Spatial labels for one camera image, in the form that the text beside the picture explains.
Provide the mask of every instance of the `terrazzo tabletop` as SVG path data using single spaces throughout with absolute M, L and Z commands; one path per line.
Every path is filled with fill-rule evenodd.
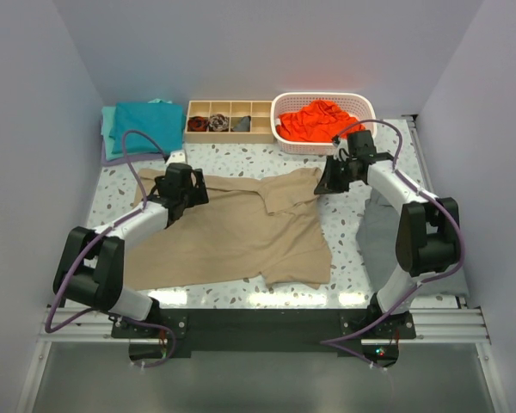
M 390 120 L 402 131 L 403 148 L 398 160 L 401 170 L 418 183 L 423 182 L 421 168 L 407 122 Z M 395 133 L 384 126 L 378 128 L 375 144 L 379 152 L 396 150 Z M 261 179 L 302 167 L 323 169 L 324 156 L 289 155 L 276 144 L 185 144 L 188 163 L 201 168 L 205 175 L 246 176 Z M 142 168 L 163 169 L 164 161 L 134 164 Z M 126 165 L 102 168 L 88 227 L 104 224 L 131 210 L 136 182 Z M 148 290 L 161 306 L 187 308 L 365 308 L 373 294 L 355 241 L 365 201 L 371 188 L 362 182 L 351 184 L 346 194 L 325 195 L 318 207 L 325 239 L 331 249 L 331 281 L 318 290 L 300 283 L 279 284 L 267 288 L 259 275 L 229 282 L 188 287 Z M 68 302 L 67 306 L 77 305 Z M 454 297 L 437 295 L 419 297 L 414 308 L 456 308 Z

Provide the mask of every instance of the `white plastic basket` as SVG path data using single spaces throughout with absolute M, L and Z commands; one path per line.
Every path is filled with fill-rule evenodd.
M 375 119 L 375 111 L 371 103 L 361 95 L 329 92 L 284 93 L 273 100 L 270 116 L 273 135 L 279 142 L 283 152 L 313 155 L 332 155 L 335 153 L 335 147 L 332 144 L 291 142 L 290 140 L 285 140 L 279 136 L 275 128 L 275 122 L 281 114 L 297 112 L 316 99 L 332 101 L 358 120 Z M 373 138 L 377 135 L 376 123 L 365 123 L 364 127 L 371 131 Z

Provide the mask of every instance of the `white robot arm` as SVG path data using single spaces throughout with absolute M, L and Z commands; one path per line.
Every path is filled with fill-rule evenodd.
M 393 157 L 386 152 L 377 153 L 369 131 L 351 133 L 347 139 L 337 139 L 335 144 L 336 152 L 327 159 L 316 194 L 347 192 L 350 182 L 363 181 L 380 192 L 400 215 L 396 239 L 398 264 L 385 286 L 372 298 L 380 313 L 385 313 L 417 283 L 458 262 L 458 237 L 446 217 L 427 200 L 437 200 L 438 196 L 395 170 Z M 452 198 L 438 202 L 458 223 L 457 202 Z M 427 233 L 427 223 L 437 231 Z M 406 312 L 416 294 L 417 291 L 410 294 L 390 313 Z
M 158 302 L 123 284 L 125 253 L 170 226 L 186 208 L 208 202 L 202 171 L 184 162 L 184 152 L 173 153 L 166 163 L 165 175 L 155 178 L 151 193 L 129 213 L 94 229 L 73 229 L 65 243 L 53 291 L 58 293 L 63 286 L 81 251 L 100 238 L 77 266 L 63 297 L 105 313 L 156 321 Z

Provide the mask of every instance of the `gray fabric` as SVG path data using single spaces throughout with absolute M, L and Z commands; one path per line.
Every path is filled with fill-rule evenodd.
M 365 212 L 356 239 L 375 292 L 384 287 L 397 265 L 395 245 L 398 225 L 396 210 L 373 189 L 371 198 L 365 201 Z M 419 290 L 419 295 L 433 294 L 468 296 L 464 271 L 461 269 L 451 277 L 425 284 Z
M 231 129 L 233 132 L 250 132 L 250 116 L 243 116 Z

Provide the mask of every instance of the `teal towel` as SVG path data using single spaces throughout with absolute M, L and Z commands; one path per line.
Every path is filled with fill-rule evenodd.
M 164 101 L 162 99 L 153 99 L 152 101 L 149 101 L 149 103 L 159 102 L 172 103 L 172 101 Z M 103 144 L 105 145 L 105 159 L 107 159 L 108 161 L 114 161 L 115 159 L 124 157 L 122 151 L 120 153 L 113 153 L 114 138 L 111 136 L 111 131 L 113 130 L 115 110 L 115 106 L 104 106 L 101 109 L 101 135 L 103 137 Z M 148 153 L 148 151 L 129 151 L 128 153 L 134 155 L 138 153 Z
M 184 125 L 185 116 L 179 105 L 165 102 L 152 105 L 147 102 L 119 102 L 111 131 L 114 137 L 113 153 L 122 153 L 122 136 L 130 129 L 148 134 L 166 153 L 178 151 L 181 149 Z M 129 153 L 157 151 L 149 140 L 135 133 L 126 139 L 126 149 Z

